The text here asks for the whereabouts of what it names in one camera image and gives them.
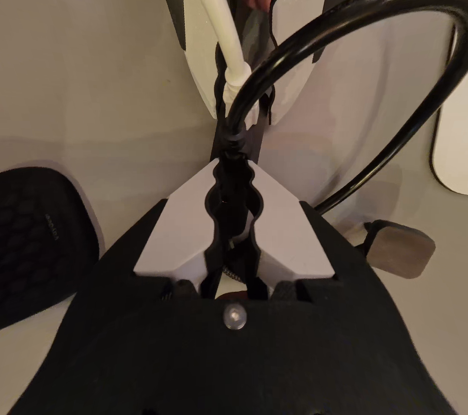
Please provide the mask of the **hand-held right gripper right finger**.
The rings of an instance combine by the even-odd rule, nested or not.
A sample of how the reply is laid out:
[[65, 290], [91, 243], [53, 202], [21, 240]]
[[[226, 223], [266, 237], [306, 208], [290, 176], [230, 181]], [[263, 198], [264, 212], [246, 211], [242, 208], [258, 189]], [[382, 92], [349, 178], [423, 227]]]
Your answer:
[[260, 279], [274, 289], [283, 281], [332, 278], [335, 271], [299, 200], [254, 162], [249, 166], [254, 172], [252, 185], [263, 202], [254, 221]]

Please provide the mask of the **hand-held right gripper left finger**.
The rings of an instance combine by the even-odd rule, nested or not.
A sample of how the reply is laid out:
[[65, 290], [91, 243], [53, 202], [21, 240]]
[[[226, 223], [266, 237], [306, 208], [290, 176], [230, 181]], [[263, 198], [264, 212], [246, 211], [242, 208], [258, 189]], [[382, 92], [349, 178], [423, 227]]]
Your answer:
[[215, 186], [218, 163], [219, 159], [211, 161], [170, 194], [134, 266], [136, 275], [201, 286], [208, 275], [204, 253], [214, 240], [214, 220], [205, 200]]

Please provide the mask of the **black dimpled round pad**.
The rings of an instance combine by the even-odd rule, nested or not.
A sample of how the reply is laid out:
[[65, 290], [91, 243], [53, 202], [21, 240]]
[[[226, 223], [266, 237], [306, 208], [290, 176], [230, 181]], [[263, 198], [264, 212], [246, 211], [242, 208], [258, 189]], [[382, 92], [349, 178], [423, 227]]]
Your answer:
[[99, 259], [73, 183], [47, 167], [0, 173], [0, 328], [73, 295]]

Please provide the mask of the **white rounded pad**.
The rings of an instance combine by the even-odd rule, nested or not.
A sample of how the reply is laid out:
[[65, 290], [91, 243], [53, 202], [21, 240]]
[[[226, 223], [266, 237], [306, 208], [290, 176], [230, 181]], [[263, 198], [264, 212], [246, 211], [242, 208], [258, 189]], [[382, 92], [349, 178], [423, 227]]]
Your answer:
[[468, 75], [437, 112], [430, 168], [447, 190], [468, 195]]

